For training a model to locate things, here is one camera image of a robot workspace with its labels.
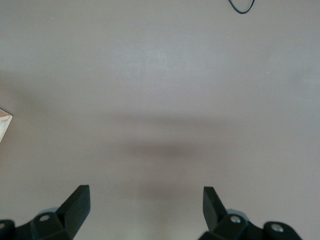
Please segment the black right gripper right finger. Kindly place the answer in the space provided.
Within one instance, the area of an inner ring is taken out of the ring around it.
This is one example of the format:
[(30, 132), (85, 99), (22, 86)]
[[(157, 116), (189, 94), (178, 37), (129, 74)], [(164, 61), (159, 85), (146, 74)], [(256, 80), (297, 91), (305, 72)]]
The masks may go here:
[(201, 240), (300, 240), (289, 225), (268, 221), (255, 226), (241, 211), (227, 210), (212, 186), (203, 188), (202, 212), (208, 227)]

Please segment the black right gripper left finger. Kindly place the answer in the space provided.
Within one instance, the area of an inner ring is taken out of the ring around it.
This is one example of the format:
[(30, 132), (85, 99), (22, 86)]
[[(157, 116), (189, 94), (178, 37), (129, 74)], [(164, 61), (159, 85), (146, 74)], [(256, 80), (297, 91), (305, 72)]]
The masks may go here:
[(80, 185), (57, 209), (41, 212), (29, 222), (16, 226), (10, 219), (0, 221), (2, 240), (72, 240), (91, 210), (90, 186)]

